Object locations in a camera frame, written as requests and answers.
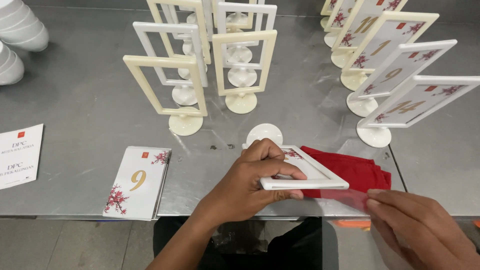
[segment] red napkin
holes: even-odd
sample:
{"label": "red napkin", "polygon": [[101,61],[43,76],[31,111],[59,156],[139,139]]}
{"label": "red napkin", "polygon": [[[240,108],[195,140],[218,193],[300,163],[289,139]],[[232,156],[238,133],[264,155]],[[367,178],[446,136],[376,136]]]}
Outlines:
{"label": "red napkin", "polygon": [[307,197],[331,198],[356,209],[364,210],[367,190],[390,189],[392,186],[392,174],[382,171],[373,160],[322,152],[306,146],[302,146],[300,149],[350,185],[349,190],[346,191],[303,189],[302,192]]}

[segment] hand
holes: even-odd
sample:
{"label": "hand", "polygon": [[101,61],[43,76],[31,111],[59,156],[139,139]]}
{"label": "hand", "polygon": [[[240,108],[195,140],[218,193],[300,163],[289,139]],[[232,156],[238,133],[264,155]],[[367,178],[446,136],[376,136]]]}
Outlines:
{"label": "hand", "polygon": [[[367,207],[382,238],[414,269],[479,269],[480,255],[435,200],[393,190],[371,189]],[[402,246],[396,234],[408,247]]]}
{"label": "hand", "polygon": [[304,180],[307,176],[284,162],[285,154],[271,140],[255,140],[233,163],[225,177],[197,205],[192,216],[203,217],[212,226],[251,218],[265,206],[280,200],[303,199],[300,190],[264,190],[261,177],[277,173]]}

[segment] stacked white bowls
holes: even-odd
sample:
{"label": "stacked white bowls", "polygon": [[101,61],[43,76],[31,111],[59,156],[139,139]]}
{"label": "stacked white bowls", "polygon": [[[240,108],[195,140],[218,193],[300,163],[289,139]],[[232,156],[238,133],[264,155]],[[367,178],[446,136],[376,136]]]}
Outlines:
{"label": "stacked white bowls", "polygon": [[0,86],[11,85],[24,76],[24,63],[18,55],[0,42]]}
{"label": "stacked white bowls", "polygon": [[29,51],[48,46],[48,31],[21,0],[0,0],[0,39]]}

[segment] metal table surface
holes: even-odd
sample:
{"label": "metal table surface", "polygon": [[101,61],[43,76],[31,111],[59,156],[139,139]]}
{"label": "metal table surface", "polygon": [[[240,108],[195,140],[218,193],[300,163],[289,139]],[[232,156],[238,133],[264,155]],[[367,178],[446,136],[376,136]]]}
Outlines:
{"label": "metal table surface", "polygon": [[[199,132],[181,137],[169,131],[169,116],[155,112],[122,61],[126,54],[145,55],[132,22],[152,22],[149,11],[32,9],[48,28],[51,44],[40,53],[17,50],[26,72],[22,81],[0,88],[0,132],[45,124],[38,178],[0,190],[0,216],[99,218],[127,146],[172,148],[158,215],[189,215],[261,123],[278,126],[284,144],[374,159],[392,173],[392,188],[403,190],[390,149],[369,147],[357,137],[360,117],[346,107],[351,92],[330,62],[320,18],[276,18],[266,91],[257,94],[251,113],[226,108],[216,92],[215,67],[209,65],[204,89],[209,115]],[[159,36],[149,36],[157,54],[165,55]],[[180,48],[174,43],[174,50]],[[259,48],[252,51],[258,59]],[[143,70],[162,104],[174,107],[172,87],[162,87],[153,69]],[[166,73],[178,76],[176,70]],[[363,216],[325,199],[278,202],[258,215]]]}
{"label": "metal table surface", "polygon": [[[458,43],[422,75],[480,75],[478,25],[434,25],[418,42]],[[410,128],[392,131],[390,147],[409,192],[436,199],[457,219],[480,219],[480,89]]]}

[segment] black pants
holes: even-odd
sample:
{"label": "black pants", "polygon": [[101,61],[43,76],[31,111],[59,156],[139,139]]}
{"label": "black pants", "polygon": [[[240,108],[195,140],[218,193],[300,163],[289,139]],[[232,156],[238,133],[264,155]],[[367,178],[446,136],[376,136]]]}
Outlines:
{"label": "black pants", "polygon": [[[155,223],[153,251],[155,257],[185,223],[187,217],[161,217]],[[335,234],[331,225],[324,222],[323,229]],[[307,218],[299,226],[282,236],[275,237],[268,250],[260,255],[220,254],[213,240],[205,249],[198,269],[322,269],[322,219]]]}

